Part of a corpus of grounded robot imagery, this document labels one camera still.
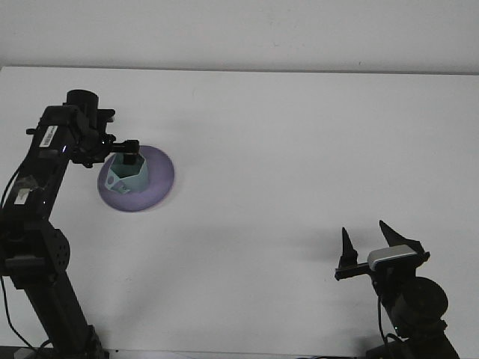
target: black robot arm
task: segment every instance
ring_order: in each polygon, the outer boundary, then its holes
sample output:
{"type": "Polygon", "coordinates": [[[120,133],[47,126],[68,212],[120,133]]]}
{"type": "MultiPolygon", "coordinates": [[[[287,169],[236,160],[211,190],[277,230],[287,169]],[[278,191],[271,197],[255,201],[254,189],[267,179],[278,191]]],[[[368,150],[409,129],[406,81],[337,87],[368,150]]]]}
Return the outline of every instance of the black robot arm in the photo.
{"type": "Polygon", "coordinates": [[[97,109],[98,97],[72,90],[63,105],[49,106],[19,166],[0,211],[0,275],[24,289],[60,358],[105,358],[100,341],[78,303],[66,273],[70,246],[49,222],[67,165],[92,167],[111,152],[134,162],[138,141],[115,144],[106,133],[114,110],[97,109]]]}
{"type": "Polygon", "coordinates": [[[343,228],[343,254],[335,271],[337,280],[368,274],[397,335],[407,338],[372,349],[366,358],[389,359],[392,354],[394,359],[459,359],[441,320],[448,297],[437,283],[416,277],[417,267],[429,259],[429,252],[419,241],[402,237],[383,221],[379,225],[389,247],[372,251],[361,264],[343,228]]]}

